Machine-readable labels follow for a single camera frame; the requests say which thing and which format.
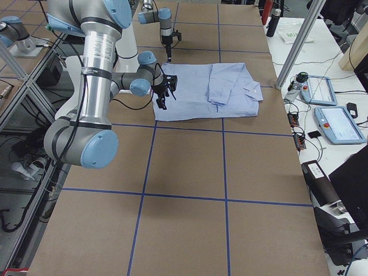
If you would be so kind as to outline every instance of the white desk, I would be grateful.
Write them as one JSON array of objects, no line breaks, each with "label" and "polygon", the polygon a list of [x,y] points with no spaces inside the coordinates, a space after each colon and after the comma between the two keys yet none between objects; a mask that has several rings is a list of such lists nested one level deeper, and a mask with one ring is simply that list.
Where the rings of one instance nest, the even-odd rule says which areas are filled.
[{"label": "white desk", "polygon": [[[302,18],[280,18],[280,24],[300,22],[302,23],[304,19]],[[317,20],[311,34],[309,35],[313,38],[313,42],[305,43],[302,51],[300,52],[295,64],[302,62],[324,62],[328,59],[333,59],[336,55],[335,60],[329,60],[325,63],[304,63],[300,65],[294,65],[292,68],[287,81],[282,87],[281,93],[285,96],[287,92],[287,87],[290,84],[289,79],[298,74],[299,72],[305,71],[309,75],[326,75],[332,80],[333,89],[335,91],[347,91],[347,90],[364,90],[360,81],[356,76],[351,76],[346,79],[335,80],[336,78],[344,78],[354,73],[352,71],[342,71],[338,65],[339,60],[342,58],[343,54],[340,52],[340,48],[335,42],[334,38],[330,34],[328,28],[326,27],[323,20]],[[282,69],[292,44],[285,44],[283,39],[275,32],[273,37],[268,37],[267,42],[272,54],[272,60],[274,62],[274,67],[276,74],[278,75]],[[368,116],[368,96],[366,94],[352,95],[350,93],[337,94],[338,105],[346,106],[346,103],[353,102],[358,108],[358,118],[355,119],[356,122],[363,122],[367,120]],[[300,101],[294,101],[300,111],[307,110],[308,106]],[[301,127],[305,130],[305,133],[317,130],[317,124],[314,121],[313,109],[314,105],[311,105],[312,110],[307,112],[302,112],[299,114],[299,122]],[[291,111],[296,111],[294,106],[291,106]],[[368,136],[368,128],[361,128],[364,136]],[[323,150],[323,157],[319,162],[320,166],[323,168],[325,173],[328,175],[333,172],[334,169],[339,167],[344,161],[351,155],[359,151],[366,144],[360,145],[331,145],[325,138],[320,137],[322,146],[325,148]],[[312,142],[320,148],[319,143],[316,139],[312,139]],[[310,160],[315,160],[318,157],[317,149],[308,142],[306,142],[307,149],[300,152],[300,163],[304,163]],[[331,275],[336,275],[340,269],[346,269],[345,267],[336,267],[331,262],[327,256],[329,269]],[[368,275],[368,260],[355,261],[351,266],[348,276],[367,276]]]}]

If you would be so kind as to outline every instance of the black chair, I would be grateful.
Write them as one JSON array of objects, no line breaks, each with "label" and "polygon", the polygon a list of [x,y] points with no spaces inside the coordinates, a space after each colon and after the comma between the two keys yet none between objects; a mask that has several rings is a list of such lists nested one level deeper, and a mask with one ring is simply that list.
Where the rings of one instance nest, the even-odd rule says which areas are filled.
[{"label": "black chair", "polygon": [[[306,4],[309,9],[312,1]],[[321,10],[321,16],[323,16],[324,21],[331,20],[334,25],[344,25],[345,29],[350,25],[352,17],[357,7],[366,0],[327,0]],[[336,42],[340,42],[342,37],[331,30],[332,24],[326,24],[330,32],[334,36]]]}]

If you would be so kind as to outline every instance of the blue joint cap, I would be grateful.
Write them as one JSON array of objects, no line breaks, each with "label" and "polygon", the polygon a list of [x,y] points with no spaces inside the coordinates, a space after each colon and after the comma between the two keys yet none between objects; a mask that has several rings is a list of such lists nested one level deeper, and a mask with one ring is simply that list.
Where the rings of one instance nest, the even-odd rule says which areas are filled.
[{"label": "blue joint cap", "polygon": [[13,45],[13,42],[9,38],[7,38],[6,36],[1,36],[0,35],[0,41],[4,44],[4,46],[6,48],[9,48],[10,46]]},{"label": "blue joint cap", "polygon": [[0,19],[5,23],[22,23],[22,21],[17,16],[6,16]]},{"label": "blue joint cap", "polygon": [[103,0],[115,23],[126,29],[132,23],[132,9],[128,0]]},{"label": "blue joint cap", "polygon": [[147,24],[147,20],[145,19],[144,13],[142,12],[138,14],[138,20],[141,24]]},{"label": "blue joint cap", "polygon": [[104,168],[114,159],[118,138],[115,132],[104,130],[93,136],[83,149],[80,164],[84,168]]},{"label": "blue joint cap", "polygon": [[150,65],[156,62],[155,54],[151,51],[144,51],[138,55],[138,63],[141,65]]},{"label": "blue joint cap", "polygon": [[54,30],[58,30],[62,33],[67,33],[68,35],[73,36],[85,36],[85,33],[81,29],[69,23],[66,23],[50,14],[47,14],[47,18],[50,27]]},{"label": "blue joint cap", "polygon": [[159,18],[161,20],[166,20],[171,17],[171,10],[168,7],[163,7],[159,9]]},{"label": "blue joint cap", "polygon": [[135,79],[129,89],[135,96],[143,97],[150,92],[151,84],[146,79]]}]

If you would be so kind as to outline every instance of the connector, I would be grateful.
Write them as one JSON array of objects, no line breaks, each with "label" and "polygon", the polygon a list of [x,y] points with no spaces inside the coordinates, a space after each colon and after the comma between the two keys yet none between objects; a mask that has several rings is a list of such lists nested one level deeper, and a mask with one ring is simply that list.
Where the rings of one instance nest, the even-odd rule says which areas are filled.
[{"label": "connector", "polygon": [[13,89],[13,85],[6,86],[1,92],[0,92],[0,99],[5,98]]}]

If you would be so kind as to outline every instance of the screen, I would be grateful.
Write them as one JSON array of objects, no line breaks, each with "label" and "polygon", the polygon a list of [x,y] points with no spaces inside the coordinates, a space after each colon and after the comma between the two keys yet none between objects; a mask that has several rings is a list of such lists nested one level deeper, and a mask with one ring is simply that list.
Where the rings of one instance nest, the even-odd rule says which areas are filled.
[{"label": "screen", "polygon": [[323,115],[337,140],[359,140],[360,136],[342,108],[323,109]]}]

